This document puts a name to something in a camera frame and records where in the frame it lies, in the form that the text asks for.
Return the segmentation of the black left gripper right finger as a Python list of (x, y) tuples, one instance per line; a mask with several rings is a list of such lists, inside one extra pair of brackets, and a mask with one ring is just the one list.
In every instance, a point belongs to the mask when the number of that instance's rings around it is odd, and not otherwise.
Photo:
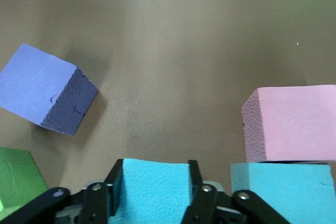
[(188, 161), (192, 201), (181, 223), (288, 223), (256, 193), (239, 190), (232, 196), (203, 181), (198, 162)]

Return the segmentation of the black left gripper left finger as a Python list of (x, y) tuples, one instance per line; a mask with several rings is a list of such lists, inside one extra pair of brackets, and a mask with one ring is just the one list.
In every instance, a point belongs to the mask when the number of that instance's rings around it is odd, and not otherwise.
[(55, 187), (37, 196), (1, 220), (1, 223), (108, 223), (120, 203), (123, 159), (107, 177), (80, 192)]

